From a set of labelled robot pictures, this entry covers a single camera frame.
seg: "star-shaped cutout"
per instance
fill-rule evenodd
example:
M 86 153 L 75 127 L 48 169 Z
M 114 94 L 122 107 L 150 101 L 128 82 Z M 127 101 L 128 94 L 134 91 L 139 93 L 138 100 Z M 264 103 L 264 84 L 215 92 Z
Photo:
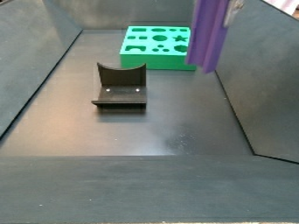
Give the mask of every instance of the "star-shaped cutout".
M 178 42 L 178 41 L 186 42 L 186 39 L 187 38 L 184 38 L 182 35 L 179 35 L 178 37 L 174 38 L 175 42 Z

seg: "dark gray surface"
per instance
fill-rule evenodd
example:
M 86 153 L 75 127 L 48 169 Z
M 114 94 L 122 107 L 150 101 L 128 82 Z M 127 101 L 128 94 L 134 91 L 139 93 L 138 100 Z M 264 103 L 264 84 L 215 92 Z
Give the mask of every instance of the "dark gray surface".
M 79 34 L 51 0 L 0 6 L 0 136 Z
M 256 154 L 299 162 L 299 23 L 259 0 L 230 27 L 218 73 Z
M 194 0 L 53 0 L 86 30 L 190 25 Z
M 102 114 L 98 62 L 122 31 L 84 31 L 1 142 L 1 156 L 251 155 L 215 73 L 147 71 L 146 113 Z
M 298 222 L 298 173 L 262 157 L 5 157 L 1 222 Z

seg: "shape sorter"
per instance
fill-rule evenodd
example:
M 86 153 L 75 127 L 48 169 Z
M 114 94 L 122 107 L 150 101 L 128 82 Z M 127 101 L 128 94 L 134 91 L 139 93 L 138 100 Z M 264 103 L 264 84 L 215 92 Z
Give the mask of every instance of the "shape sorter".
M 195 70 L 184 59 L 191 29 L 174 26 L 128 26 L 120 49 L 122 67 L 147 69 Z

